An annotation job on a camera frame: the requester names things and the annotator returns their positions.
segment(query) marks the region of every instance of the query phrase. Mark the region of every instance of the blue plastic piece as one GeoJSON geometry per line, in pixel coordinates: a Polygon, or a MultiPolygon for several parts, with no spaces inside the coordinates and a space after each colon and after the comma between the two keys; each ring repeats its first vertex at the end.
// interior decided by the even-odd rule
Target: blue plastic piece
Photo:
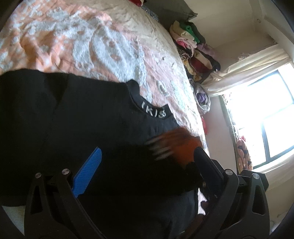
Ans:
{"type": "Polygon", "coordinates": [[[95,171],[102,160],[102,151],[98,147],[91,153],[84,165],[80,168],[73,179],[73,194],[77,198],[83,194],[89,185],[95,171]]]}

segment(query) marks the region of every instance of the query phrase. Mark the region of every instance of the folded clothes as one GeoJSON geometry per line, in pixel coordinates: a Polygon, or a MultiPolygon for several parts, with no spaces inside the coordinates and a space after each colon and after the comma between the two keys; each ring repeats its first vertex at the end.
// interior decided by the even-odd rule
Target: folded clothes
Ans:
{"type": "Polygon", "coordinates": [[[177,44],[184,47],[185,49],[187,48],[187,45],[183,41],[177,41],[177,44]]]}
{"type": "Polygon", "coordinates": [[[180,23],[178,21],[175,21],[173,23],[173,31],[183,38],[190,39],[190,40],[194,41],[194,37],[189,32],[183,30],[180,27],[180,23]]]}
{"type": "Polygon", "coordinates": [[[184,65],[185,71],[186,71],[186,75],[188,77],[188,79],[191,79],[193,81],[194,76],[192,74],[190,74],[190,72],[188,71],[187,67],[184,65]]]}
{"type": "Polygon", "coordinates": [[[214,71],[220,71],[221,70],[221,65],[219,64],[219,62],[218,61],[216,61],[214,58],[212,58],[210,55],[207,55],[207,54],[205,54],[204,52],[202,52],[202,51],[199,51],[205,58],[207,58],[209,61],[210,61],[210,63],[211,63],[211,65],[212,65],[212,69],[214,70],[214,71]]]}
{"type": "Polygon", "coordinates": [[[238,163],[241,170],[246,169],[249,171],[253,170],[251,157],[246,146],[244,139],[240,138],[237,140],[237,151],[239,154],[238,163]]]}
{"type": "Polygon", "coordinates": [[[189,25],[189,26],[191,27],[193,33],[194,33],[195,36],[198,38],[199,43],[201,43],[201,44],[202,44],[202,43],[206,43],[206,40],[205,40],[204,36],[202,36],[202,35],[200,34],[200,32],[198,31],[198,29],[197,29],[197,27],[195,26],[194,23],[187,21],[187,22],[185,22],[185,25],[189,25]]]}
{"type": "Polygon", "coordinates": [[[197,44],[195,44],[194,41],[192,40],[189,40],[189,39],[185,39],[181,36],[179,36],[178,34],[176,34],[174,31],[173,31],[173,26],[171,25],[171,27],[169,28],[169,33],[171,35],[171,37],[176,41],[182,41],[184,42],[192,51],[192,54],[194,54],[194,49],[197,48],[197,44]]]}
{"type": "Polygon", "coordinates": [[[209,72],[209,69],[195,57],[192,57],[190,59],[190,66],[194,71],[202,73],[202,74],[209,72]]]}
{"type": "Polygon", "coordinates": [[[195,41],[195,42],[197,42],[197,43],[200,42],[199,39],[197,38],[197,36],[194,34],[194,32],[193,32],[193,30],[192,30],[192,28],[191,28],[190,25],[186,25],[185,23],[180,22],[180,27],[181,27],[183,30],[185,30],[185,31],[187,31],[188,33],[190,33],[190,34],[194,37],[194,41],[195,41]]]}
{"type": "Polygon", "coordinates": [[[219,61],[219,56],[218,56],[216,50],[213,49],[208,44],[206,44],[206,43],[205,44],[198,44],[197,48],[198,48],[198,50],[202,51],[203,53],[210,55],[216,61],[219,61]]]}
{"type": "Polygon", "coordinates": [[[185,66],[185,69],[187,69],[187,71],[193,75],[193,81],[199,81],[201,80],[201,76],[198,72],[196,72],[189,64],[189,61],[182,61],[184,66],[185,66]]]}
{"type": "Polygon", "coordinates": [[[182,45],[180,45],[179,43],[181,43],[182,41],[174,41],[174,43],[175,43],[175,45],[179,48],[179,49],[181,49],[181,50],[183,50],[183,51],[185,51],[188,55],[189,55],[189,58],[191,58],[192,56],[193,56],[193,53],[194,53],[194,51],[193,51],[193,53],[192,53],[192,51],[191,51],[191,49],[190,49],[190,46],[187,46],[186,48],[184,48],[182,45]]]}
{"type": "Polygon", "coordinates": [[[205,104],[206,101],[206,95],[203,92],[199,92],[196,94],[196,99],[199,104],[205,104]]]}
{"type": "Polygon", "coordinates": [[[207,58],[205,58],[199,51],[194,51],[194,57],[198,59],[203,65],[205,65],[207,69],[212,70],[212,65],[210,61],[207,58]]]}
{"type": "Polygon", "coordinates": [[[178,46],[177,46],[177,50],[178,50],[178,53],[179,53],[182,61],[186,61],[190,58],[188,53],[185,52],[184,50],[180,49],[178,46]]]}

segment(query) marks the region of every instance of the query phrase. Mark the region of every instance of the curtain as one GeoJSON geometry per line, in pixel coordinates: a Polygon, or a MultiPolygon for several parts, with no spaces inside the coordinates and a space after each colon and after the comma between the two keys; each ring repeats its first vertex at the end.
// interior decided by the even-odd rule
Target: curtain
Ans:
{"type": "Polygon", "coordinates": [[[248,86],[291,61],[277,44],[231,65],[224,72],[211,73],[202,85],[210,96],[222,95],[232,88],[248,86]]]}

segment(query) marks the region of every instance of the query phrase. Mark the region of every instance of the bedspread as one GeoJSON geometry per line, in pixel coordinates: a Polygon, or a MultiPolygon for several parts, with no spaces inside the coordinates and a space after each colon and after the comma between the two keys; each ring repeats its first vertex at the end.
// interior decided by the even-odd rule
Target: bedspread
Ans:
{"type": "Polygon", "coordinates": [[[170,35],[127,0],[24,0],[0,32],[0,74],[20,68],[115,82],[134,79],[147,101],[168,104],[178,124],[200,136],[208,152],[170,35]]]}

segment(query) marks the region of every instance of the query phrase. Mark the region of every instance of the white wall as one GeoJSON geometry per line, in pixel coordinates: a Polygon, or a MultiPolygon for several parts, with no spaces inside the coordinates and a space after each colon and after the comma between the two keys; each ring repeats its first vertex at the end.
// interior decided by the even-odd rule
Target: white wall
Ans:
{"type": "Polygon", "coordinates": [[[294,33],[283,14],[271,0],[250,0],[250,4],[255,28],[269,34],[294,60],[294,33]]]}
{"type": "Polygon", "coordinates": [[[287,212],[292,206],[294,202],[293,188],[294,177],[265,193],[268,201],[270,219],[275,223],[279,223],[283,219],[280,215],[287,212]]]}
{"type": "Polygon", "coordinates": [[[272,45],[274,40],[268,34],[252,32],[248,36],[218,46],[216,50],[220,55],[221,71],[236,63],[241,54],[254,54],[272,45]]]}
{"type": "Polygon", "coordinates": [[[230,168],[236,173],[233,142],[218,97],[211,98],[211,108],[204,115],[204,120],[208,129],[206,142],[210,158],[216,159],[224,169],[230,168]]]}
{"type": "Polygon", "coordinates": [[[185,0],[208,44],[217,47],[254,32],[249,0],[185,0]]]}

